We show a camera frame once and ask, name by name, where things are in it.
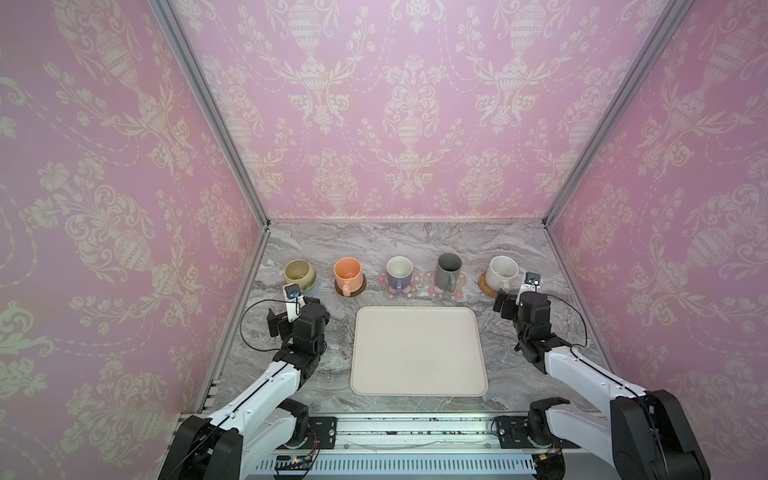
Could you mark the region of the yellow-green mug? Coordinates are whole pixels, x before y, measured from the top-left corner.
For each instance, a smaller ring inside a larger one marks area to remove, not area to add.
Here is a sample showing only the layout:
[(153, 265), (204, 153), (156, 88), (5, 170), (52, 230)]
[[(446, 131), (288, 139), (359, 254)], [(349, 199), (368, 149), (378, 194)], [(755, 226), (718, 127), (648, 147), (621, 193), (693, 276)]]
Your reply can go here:
[(301, 290), (306, 289), (316, 281), (316, 271), (313, 265), (304, 259), (290, 261), (283, 270), (286, 284), (296, 283)]

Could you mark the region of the rattan woven round coaster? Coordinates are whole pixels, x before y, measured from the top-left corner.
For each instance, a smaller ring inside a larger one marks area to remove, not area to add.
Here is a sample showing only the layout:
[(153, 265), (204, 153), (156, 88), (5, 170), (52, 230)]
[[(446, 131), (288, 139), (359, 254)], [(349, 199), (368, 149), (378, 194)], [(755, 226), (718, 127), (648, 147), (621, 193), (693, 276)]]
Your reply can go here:
[(483, 273), (480, 275), (480, 277), (479, 277), (479, 279), (478, 279), (478, 282), (477, 282), (477, 284), (478, 284), (478, 287), (480, 288), (480, 290), (481, 290), (481, 291), (482, 291), (482, 292), (483, 292), (483, 293), (484, 293), (486, 296), (488, 296), (488, 297), (491, 297), (491, 298), (496, 298), (496, 297), (497, 297), (497, 295), (498, 295), (498, 291), (497, 291), (497, 290), (494, 290), (494, 289), (492, 289), (492, 288), (489, 286), (489, 284), (488, 284), (488, 283), (487, 283), (487, 281), (486, 281), (486, 273), (485, 273), (485, 272), (483, 272)]

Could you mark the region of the pink flower coaster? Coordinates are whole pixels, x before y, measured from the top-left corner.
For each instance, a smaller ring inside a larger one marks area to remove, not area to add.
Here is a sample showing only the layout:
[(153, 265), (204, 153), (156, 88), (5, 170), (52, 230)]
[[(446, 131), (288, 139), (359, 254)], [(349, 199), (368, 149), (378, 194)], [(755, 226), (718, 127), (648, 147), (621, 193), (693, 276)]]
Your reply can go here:
[(390, 285), (389, 275), (386, 271), (378, 275), (378, 283), (388, 300), (397, 298), (416, 299), (423, 287), (421, 272), (416, 269), (413, 270), (409, 277), (404, 279), (396, 278), (394, 287)]
[(423, 276), (426, 284), (427, 294), (433, 299), (449, 299), (453, 301), (462, 301), (465, 298), (464, 287), (467, 284), (467, 278), (463, 272), (460, 273), (457, 290), (454, 293), (445, 292), (435, 286), (434, 271), (428, 272)]

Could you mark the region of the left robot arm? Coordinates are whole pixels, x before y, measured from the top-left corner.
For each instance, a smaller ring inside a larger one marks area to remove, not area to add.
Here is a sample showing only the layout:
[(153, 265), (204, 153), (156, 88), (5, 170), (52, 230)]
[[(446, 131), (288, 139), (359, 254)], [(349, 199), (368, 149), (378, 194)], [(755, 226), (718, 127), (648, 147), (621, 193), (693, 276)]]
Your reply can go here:
[(280, 446), (301, 446), (308, 406), (292, 396), (315, 372), (327, 345), (330, 315), (295, 284), (283, 287), (286, 311), (270, 310), (267, 325), (281, 346), (264, 373), (221, 409), (192, 415), (178, 427), (161, 479), (245, 479)]

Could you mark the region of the orange pink mug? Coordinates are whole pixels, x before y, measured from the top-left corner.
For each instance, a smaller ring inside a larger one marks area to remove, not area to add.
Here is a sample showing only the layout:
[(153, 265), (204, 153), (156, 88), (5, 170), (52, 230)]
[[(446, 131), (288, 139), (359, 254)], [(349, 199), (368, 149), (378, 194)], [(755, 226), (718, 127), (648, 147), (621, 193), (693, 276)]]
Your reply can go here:
[(357, 290), (363, 280), (362, 265), (359, 260), (353, 257), (345, 257), (338, 260), (334, 265), (334, 276), (340, 288), (346, 295), (351, 291)]

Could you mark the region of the lavender white mug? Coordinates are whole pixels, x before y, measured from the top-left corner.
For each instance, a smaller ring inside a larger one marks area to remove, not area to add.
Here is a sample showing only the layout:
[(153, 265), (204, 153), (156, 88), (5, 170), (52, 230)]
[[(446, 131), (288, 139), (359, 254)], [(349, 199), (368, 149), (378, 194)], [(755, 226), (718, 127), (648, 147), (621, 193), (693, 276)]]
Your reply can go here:
[(386, 279), (389, 288), (396, 293), (404, 293), (411, 286), (413, 263), (405, 256), (394, 256), (386, 264)]

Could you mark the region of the grey mug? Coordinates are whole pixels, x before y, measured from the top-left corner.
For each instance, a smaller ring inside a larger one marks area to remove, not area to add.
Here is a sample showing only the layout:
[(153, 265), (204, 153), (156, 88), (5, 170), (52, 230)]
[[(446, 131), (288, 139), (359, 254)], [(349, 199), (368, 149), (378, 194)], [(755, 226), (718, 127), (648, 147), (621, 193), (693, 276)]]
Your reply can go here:
[(434, 273), (435, 286), (445, 292), (454, 293), (463, 266), (461, 257), (455, 253), (443, 253), (437, 259)]

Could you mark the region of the blue woven round coaster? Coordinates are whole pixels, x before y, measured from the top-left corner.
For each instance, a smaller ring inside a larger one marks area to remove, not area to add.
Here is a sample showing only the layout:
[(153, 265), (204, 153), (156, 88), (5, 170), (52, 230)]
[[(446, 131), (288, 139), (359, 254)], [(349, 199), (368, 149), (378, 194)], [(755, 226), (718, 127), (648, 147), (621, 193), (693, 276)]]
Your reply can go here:
[(302, 295), (316, 298), (319, 291), (319, 283), (315, 281), (312, 285), (302, 290)]

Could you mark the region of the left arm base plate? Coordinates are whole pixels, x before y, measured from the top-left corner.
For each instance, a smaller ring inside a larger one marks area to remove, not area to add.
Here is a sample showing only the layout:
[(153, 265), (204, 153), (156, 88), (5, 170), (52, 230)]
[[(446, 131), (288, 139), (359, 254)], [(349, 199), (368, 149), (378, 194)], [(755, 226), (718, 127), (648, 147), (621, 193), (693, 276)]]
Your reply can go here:
[(278, 450), (332, 450), (336, 444), (338, 418), (336, 416), (309, 416), (299, 419), (287, 444)]

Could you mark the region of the brown wooden round coaster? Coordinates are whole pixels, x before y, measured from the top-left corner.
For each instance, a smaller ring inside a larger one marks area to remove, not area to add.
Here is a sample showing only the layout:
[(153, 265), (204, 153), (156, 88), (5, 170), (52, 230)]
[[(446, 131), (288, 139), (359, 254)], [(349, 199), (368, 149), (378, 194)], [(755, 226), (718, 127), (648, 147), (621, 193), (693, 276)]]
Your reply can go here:
[(363, 278), (363, 280), (362, 280), (361, 286), (357, 290), (351, 291), (349, 295), (346, 295), (343, 292), (343, 290), (340, 288), (340, 286), (339, 286), (339, 284), (338, 284), (338, 282), (336, 280), (334, 280), (334, 282), (333, 282), (334, 289), (335, 289), (336, 293), (338, 295), (342, 296), (342, 297), (352, 297), (352, 298), (354, 298), (354, 297), (359, 296), (360, 294), (362, 294), (366, 290), (366, 288), (367, 288), (367, 277), (365, 275), (363, 275), (362, 278)]

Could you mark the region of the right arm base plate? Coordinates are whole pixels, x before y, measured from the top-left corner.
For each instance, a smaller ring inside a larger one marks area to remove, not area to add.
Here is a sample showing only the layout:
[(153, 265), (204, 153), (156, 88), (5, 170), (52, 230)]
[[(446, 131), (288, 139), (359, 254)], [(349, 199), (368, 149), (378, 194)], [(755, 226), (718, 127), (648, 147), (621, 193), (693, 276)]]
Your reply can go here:
[(549, 444), (536, 443), (530, 438), (526, 416), (499, 415), (491, 420), (491, 433), (502, 449), (575, 450), (579, 446), (570, 441), (557, 440)]

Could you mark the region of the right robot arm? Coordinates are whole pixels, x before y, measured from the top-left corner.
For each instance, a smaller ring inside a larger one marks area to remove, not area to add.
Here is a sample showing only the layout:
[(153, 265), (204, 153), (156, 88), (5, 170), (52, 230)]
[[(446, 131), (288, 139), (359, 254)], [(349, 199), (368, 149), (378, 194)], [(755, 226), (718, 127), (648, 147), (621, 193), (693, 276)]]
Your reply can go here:
[(516, 351), (541, 373), (559, 380), (593, 407), (590, 413), (563, 397), (530, 404), (527, 419), (514, 426), (509, 416), (492, 421), (501, 447), (525, 433), (535, 457), (537, 479), (561, 479), (562, 454), (570, 442), (613, 467), (622, 479), (708, 479), (711, 472), (680, 401), (666, 390), (647, 390), (618, 377), (577, 351), (552, 330), (552, 296), (539, 292), (531, 273), (517, 293), (502, 287), (493, 309), (512, 321)]

